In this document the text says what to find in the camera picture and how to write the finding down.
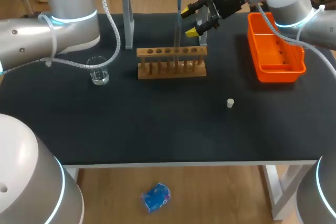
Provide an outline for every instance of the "wooden test tube rack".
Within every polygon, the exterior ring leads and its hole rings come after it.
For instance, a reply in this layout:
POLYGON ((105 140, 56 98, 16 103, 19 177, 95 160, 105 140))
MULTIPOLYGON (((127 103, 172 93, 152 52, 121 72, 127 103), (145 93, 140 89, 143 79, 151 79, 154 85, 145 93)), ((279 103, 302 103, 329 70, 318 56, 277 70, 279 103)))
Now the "wooden test tube rack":
POLYGON ((138 48, 138 79, 167 79, 206 76, 206 46, 138 48))

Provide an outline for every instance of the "cable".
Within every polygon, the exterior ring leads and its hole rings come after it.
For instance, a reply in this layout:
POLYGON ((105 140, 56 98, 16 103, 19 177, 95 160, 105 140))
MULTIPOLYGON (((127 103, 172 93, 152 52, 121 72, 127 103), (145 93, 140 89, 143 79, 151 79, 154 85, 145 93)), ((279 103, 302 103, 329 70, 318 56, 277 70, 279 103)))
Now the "cable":
MULTIPOLYGON (((78 63, 78 62, 64 60, 64 59, 58 59, 58 58, 52 58, 51 59, 52 62, 63 63, 63 64, 67 64, 67 65, 71 65, 71 66, 77 67, 77 68, 97 69, 97 68, 102 68, 102 67, 104 67, 104 66, 106 66, 106 65, 108 65, 108 64, 110 64, 111 62, 114 61, 114 59, 118 56, 119 51, 120 51, 121 39, 120 39, 120 35, 119 35, 119 31, 117 29, 117 26, 115 25, 115 23, 113 21, 113 18, 112 18, 111 14, 110 14, 107 1, 106 0, 102 0, 102 4, 103 4, 103 9, 104 9, 104 11, 105 11, 105 13, 107 15, 107 18, 108 18, 108 20, 109 20, 109 22, 110 22, 110 24, 111 24, 111 26, 113 28, 113 31, 114 31, 114 34, 115 34, 115 39, 117 40, 116 50, 114 51, 114 54, 112 55, 112 57, 110 59, 108 59, 107 61, 105 61, 105 62, 103 62, 101 64, 98 64, 98 65, 86 65, 86 64, 81 64, 81 63, 78 63)), ((38 60, 35 60, 35 61, 31 61, 31 62, 25 63, 25 64, 23 64, 21 66, 5 70, 2 73, 0 73, 0 75, 6 74, 8 72, 13 71, 14 69, 17 69, 17 68, 20 68, 20 67, 32 64, 32 63, 43 62, 43 61, 48 62, 48 61, 50 61, 50 58, 42 58, 42 59, 38 59, 38 60)))
POLYGON ((299 40, 296 40, 296 39, 292 39, 292 38, 288 38, 284 35, 282 35, 281 33, 279 33, 274 27, 273 25, 271 24, 271 22, 268 20, 266 14, 264 13, 263 9, 261 9, 260 5, 257 4, 257 8, 259 10, 259 12, 261 13, 261 15, 263 16, 266 24, 268 25, 268 27, 272 30, 272 32, 278 36, 280 39, 283 39, 287 42, 291 42, 291 43, 294 43, 296 45, 301 45, 301 46, 304 46, 310 50, 312 50, 313 52, 315 52, 320 58, 321 60, 327 65, 327 67, 329 68, 329 70, 331 71, 331 73, 333 74, 334 78, 336 79, 336 70, 334 69, 333 65, 328 61, 328 59, 323 55, 323 53, 321 53, 316 47, 306 43, 306 42, 303 42, 303 41, 299 41, 299 40))
POLYGON ((301 32, 302 32, 303 28, 305 27, 305 25, 308 24, 308 22, 311 21, 311 19, 314 18, 317 13, 319 13, 322 10, 324 10, 325 7, 326 7, 325 5, 320 5, 320 7, 317 10, 315 10, 315 12, 313 13, 313 15, 311 15, 306 22, 303 22, 303 24, 299 28, 298 33, 296 35, 296 40, 297 41, 300 40, 300 35, 301 35, 301 32))

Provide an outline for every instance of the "blue plastic bag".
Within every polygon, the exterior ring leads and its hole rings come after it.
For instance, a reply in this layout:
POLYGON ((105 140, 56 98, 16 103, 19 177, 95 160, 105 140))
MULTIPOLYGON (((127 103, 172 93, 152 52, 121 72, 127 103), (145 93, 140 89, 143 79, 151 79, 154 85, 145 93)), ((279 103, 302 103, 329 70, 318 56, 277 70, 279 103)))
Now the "blue plastic bag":
POLYGON ((167 204, 171 198, 170 191, 165 185, 158 183, 153 189, 146 194, 141 194, 140 199, 147 208, 148 213, 159 210, 167 204))

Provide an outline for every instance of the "metal table frame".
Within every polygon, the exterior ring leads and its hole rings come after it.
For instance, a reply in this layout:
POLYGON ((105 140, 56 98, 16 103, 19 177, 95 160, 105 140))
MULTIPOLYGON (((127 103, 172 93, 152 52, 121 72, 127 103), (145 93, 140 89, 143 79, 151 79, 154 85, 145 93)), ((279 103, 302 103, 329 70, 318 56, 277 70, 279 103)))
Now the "metal table frame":
POLYGON ((295 207, 297 188, 316 161, 255 161, 255 162, 172 162, 172 163, 132 163, 102 165, 68 165, 70 175, 77 181, 79 169, 87 168, 121 168, 121 167, 183 167, 183 166, 256 166, 262 165, 269 198, 272 206, 273 220, 284 220, 295 207), (276 165, 288 165, 281 178, 276 165))

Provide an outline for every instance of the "white coiled cable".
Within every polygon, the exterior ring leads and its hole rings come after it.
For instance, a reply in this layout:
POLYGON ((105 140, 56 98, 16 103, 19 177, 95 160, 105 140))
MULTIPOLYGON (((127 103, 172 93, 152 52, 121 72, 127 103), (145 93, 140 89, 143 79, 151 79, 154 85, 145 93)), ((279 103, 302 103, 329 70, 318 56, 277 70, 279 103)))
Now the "white coiled cable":
MULTIPOLYGON (((112 57, 110 59, 108 59, 107 61, 105 61, 101 64, 98 64, 98 65, 86 65, 86 64, 81 64, 81 63, 70 61, 70 60, 59 59, 59 58, 52 58, 51 59, 52 62, 63 63, 63 64, 67 64, 67 65, 77 67, 77 68, 97 69, 97 68, 102 68, 102 67, 104 67, 104 66, 106 66, 106 65, 108 65, 108 64, 110 64, 111 62, 114 61, 114 59, 118 56, 119 51, 120 51, 121 39, 120 39, 120 35, 119 35, 119 31, 117 29, 117 26, 115 25, 114 20, 113 20, 111 14, 110 14, 110 11, 109 11, 106 0, 102 0, 102 4, 103 4, 103 9, 106 13, 106 16, 107 16, 107 18, 108 18, 108 20, 111 23, 111 26, 113 28, 113 31, 114 31, 114 34, 115 34, 115 39, 117 40, 116 50, 114 51, 114 54, 112 55, 112 57)), ((41 62, 41 61, 50 61, 50 58, 43 58, 43 59, 38 59, 38 60, 35 60, 35 61, 32 61, 32 62, 28 62, 28 63, 23 64, 21 66, 5 70, 0 74, 6 74, 10 71, 13 71, 14 69, 19 68, 19 67, 23 67, 25 65, 36 63, 36 62, 41 62)))
POLYGON ((261 15, 263 16, 266 24, 268 25, 268 27, 272 30, 272 32, 278 36, 280 39, 283 39, 287 42, 293 43, 295 45, 300 45, 300 46, 304 46, 310 50, 312 50, 313 52, 315 52, 320 58, 321 60, 327 65, 327 67, 329 68, 329 70, 331 71, 331 73, 333 74, 334 78, 336 79, 336 70, 334 69, 333 65, 329 62, 329 60, 323 55, 323 53, 321 53, 316 47, 303 42, 303 41, 299 41, 296 39, 292 39, 292 38, 288 38, 284 35, 282 35, 281 33, 279 33, 271 24, 271 22, 268 20, 266 14, 264 13, 263 9, 261 9, 261 6, 259 4, 257 4, 257 8, 260 11, 261 15))

